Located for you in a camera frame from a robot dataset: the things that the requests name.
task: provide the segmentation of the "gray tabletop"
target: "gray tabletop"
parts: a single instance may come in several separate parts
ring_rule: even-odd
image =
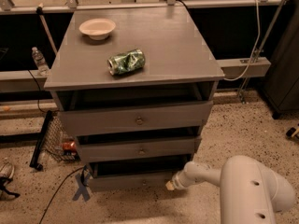
[[[79,31],[90,19],[106,18],[116,29],[103,41]],[[145,66],[112,76],[107,59],[141,49]],[[64,36],[45,90],[81,90],[223,79],[224,74],[185,7],[76,11]]]

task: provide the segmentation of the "aluminum rail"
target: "aluminum rail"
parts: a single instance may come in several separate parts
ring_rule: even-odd
[[[184,0],[188,8],[210,8],[210,7],[251,7],[255,6],[254,0]],[[268,0],[266,3],[260,3],[260,6],[278,6],[281,0]],[[44,13],[74,12],[75,10],[91,9],[112,9],[112,8],[138,8],[138,7],[167,7],[166,2],[144,3],[144,4],[117,4],[117,5],[94,5],[94,6],[69,6],[43,7]],[[11,10],[0,10],[0,15],[15,14],[35,14],[36,7],[13,7]]]

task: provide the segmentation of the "green can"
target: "green can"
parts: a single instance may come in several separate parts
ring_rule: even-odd
[[[141,49],[134,49],[125,53],[111,56],[107,60],[112,76],[135,71],[142,68],[146,59]]]

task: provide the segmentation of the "can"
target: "can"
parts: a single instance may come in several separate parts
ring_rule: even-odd
[[[141,49],[134,49],[116,56],[111,56],[107,60],[110,74],[121,75],[142,68],[146,59]]]

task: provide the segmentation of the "white cable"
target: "white cable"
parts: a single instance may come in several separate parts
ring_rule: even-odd
[[[258,23],[258,37],[256,38],[254,47],[252,49],[252,52],[251,52],[251,55],[250,55],[250,58],[249,58],[249,62],[247,64],[245,70],[242,72],[242,74],[240,76],[238,76],[236,78],[225,78],[224,80],[226,80],[226,81],[236,81],[236,80],[242,78],[245,75],[245,73],[247,72],[247,70],[249,69],[250,65],[252,64],[253,55],[254,55],[254,52],[256,50],[256,46],[259,42],[260,35],[261,35],[259,0],[255,0],[255,4],[256,4],[256,17],[257,17],[257,23]]]

